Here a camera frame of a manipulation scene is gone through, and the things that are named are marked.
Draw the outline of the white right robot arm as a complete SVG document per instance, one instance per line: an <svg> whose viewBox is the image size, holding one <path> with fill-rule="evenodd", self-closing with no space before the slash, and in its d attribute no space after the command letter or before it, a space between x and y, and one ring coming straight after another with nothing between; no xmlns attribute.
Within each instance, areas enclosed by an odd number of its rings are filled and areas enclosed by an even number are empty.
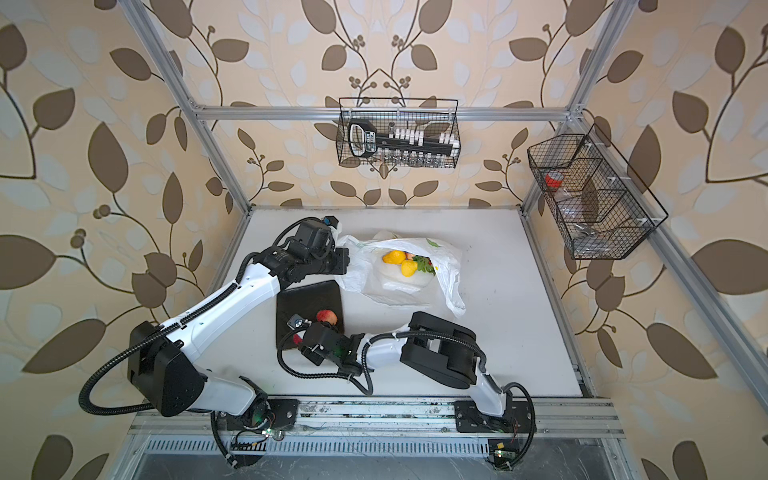
<svg viewBox="0 0 768 480"><path fill-rule="evenodd" d="M476 334L461 325L423 311L408 324L380 334L346 336L336 326L294 316L289 330L276 343L277 360L289 375L305 380L339 379L361 394L374 394L372 373L403 364L445 387L468 394L480 413L501 418L506 413L509 389L496 384L487 370L487 355ZM291 347L311 364L329 362L334 373L303 373L288 365L284 351Z"/></svg>

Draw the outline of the white plastic bag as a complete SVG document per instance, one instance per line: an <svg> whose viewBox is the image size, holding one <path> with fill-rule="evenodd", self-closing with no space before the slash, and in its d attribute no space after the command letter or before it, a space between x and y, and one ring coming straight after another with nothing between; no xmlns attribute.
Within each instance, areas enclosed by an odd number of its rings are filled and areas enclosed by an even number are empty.
<svg viewBox="0 0 768 480"><path fill-rule="evenodd" d="M454 316L466 313L459 291L462 252L440 239L403 238L381 231L371 240L342 235L349 265L339 286L387 306L443 306Z"/></svg>

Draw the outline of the yellow fake lemon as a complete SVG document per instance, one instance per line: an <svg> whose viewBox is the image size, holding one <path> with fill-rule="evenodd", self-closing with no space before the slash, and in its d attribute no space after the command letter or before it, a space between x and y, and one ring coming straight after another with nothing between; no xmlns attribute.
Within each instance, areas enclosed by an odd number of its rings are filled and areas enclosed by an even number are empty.
<svg viewBox="0 0 768 480"><path fill-rule="evenodd" d="M407 254L403 251L393 250L382 257L385 264L400 265L407 259Z"/></svg>

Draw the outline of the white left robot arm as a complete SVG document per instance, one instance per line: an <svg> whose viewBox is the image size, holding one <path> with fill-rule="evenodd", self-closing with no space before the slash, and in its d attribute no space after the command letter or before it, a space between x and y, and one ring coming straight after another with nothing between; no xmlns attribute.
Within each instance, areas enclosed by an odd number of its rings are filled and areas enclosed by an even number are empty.
<svg viewBox="0 0 768 480"><path fill-rule="evenodd" d="M335 244L333 216L300 219L266 249L244 257L235 278L158 327L134 329L127 379L165 417L185 411L242 416L261 400L249 379L223 377L196 361L226 330L262 303L309 275L343 275L348 251Z"/></svg>

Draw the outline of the yellow fake pear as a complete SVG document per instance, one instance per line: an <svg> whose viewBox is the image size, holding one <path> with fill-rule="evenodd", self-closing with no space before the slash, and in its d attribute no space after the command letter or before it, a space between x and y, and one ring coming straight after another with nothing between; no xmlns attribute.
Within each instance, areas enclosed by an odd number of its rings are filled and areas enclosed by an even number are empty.
<svg viewBox="0 0 768 480"><path fill-rule="evenodd" d="M410 278L419 270L419 264L415 260L406 259L400 264L400 272L404 277Z"/></svg>

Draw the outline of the red fake apple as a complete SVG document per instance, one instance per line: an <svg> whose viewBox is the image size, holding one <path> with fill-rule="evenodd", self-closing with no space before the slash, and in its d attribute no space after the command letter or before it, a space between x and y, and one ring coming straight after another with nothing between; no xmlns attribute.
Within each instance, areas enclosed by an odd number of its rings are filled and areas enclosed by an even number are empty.
<svg viewBox="0 0 768 480"><path fill-rule="evenodd" d="M332 326L335 326L338 324L338 316L332 310L318 311L316 314L316 320L318 322L324 322Z"/></svg>

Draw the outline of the green fake leaves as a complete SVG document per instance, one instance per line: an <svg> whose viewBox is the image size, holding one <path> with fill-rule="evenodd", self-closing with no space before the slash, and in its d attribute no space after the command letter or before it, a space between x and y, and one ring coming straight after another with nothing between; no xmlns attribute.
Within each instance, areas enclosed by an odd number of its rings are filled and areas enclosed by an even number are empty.
<svg viewBox="0 0 768 480"><path fill-rule="evenodd" d="M416 262L417 270L419 272L424 272L431 275L436 274L435 267L433 266L429 257L414 255L413 260Z"/></svg>

